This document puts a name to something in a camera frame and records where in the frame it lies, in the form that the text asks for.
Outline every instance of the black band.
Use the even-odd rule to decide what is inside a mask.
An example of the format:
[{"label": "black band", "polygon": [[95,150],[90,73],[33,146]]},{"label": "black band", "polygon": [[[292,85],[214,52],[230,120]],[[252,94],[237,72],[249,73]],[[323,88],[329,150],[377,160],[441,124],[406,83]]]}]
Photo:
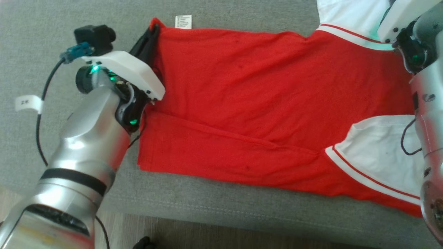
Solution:
[{"label": "black band", "polygon": [[81,173],[70,169],[64,169],[64,168],[47,169],[43,173],[40,180],[49,179],[49,178],[60,178],[60,179],[70,180],[79,183],[81,185],[85,185],[95,190],[101,196],[104,196],[106,192],[106,184],[104,184],[99,179],[87,175],[85,173]]}]

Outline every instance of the care label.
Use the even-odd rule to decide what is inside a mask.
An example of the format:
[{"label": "care label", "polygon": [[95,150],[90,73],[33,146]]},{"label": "care label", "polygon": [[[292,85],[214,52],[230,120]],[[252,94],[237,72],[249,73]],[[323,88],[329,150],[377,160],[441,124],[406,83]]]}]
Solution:
[{"label": "care label", "polygon": [[23,95],[16,98],[16,112],[23,109],[34,109],[42,114],[43,101],[35,95]]},{"label": "care label", "polygon": [[175,27],[192,29],[192,15],[175,16]]}]

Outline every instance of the green light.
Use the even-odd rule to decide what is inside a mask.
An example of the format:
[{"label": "green light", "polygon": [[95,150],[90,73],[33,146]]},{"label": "green light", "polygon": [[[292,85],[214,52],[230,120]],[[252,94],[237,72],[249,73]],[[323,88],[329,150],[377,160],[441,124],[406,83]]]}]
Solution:
[{"label": "green light", "polygon": [[100,69],[99,66],[93,66],[92,69],[91,69],[91,73],[97,72],[99,69]]}]

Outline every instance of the red fabric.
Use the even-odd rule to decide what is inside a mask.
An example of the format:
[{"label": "red fabric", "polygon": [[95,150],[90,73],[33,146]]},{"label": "red fabric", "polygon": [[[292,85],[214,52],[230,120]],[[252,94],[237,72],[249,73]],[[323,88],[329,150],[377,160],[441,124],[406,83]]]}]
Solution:
[{"label": "red fabric", "polygon": [[315,31],[279,34],[165,27],[155,66],[166,94],[147,110],[142,170],[372,200],[325,154],[352,124],[413,114],[401,56]]}]

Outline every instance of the wooden floor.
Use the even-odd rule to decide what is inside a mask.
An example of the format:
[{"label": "wooden floor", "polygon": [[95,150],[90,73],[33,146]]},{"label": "wooden floor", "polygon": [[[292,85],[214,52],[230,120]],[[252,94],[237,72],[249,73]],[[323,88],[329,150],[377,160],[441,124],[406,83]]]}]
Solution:
[{"label": "wooden floor", "polygon": [[[0,221],[21,196],[0,187]],[[99,211],[109,235],[111,249],[131,249],[148,235],[158,249],[357,249],[343,244],[314,241],[192,222]],[[103,232],[96,223],[96,248],[105,249]]]}]

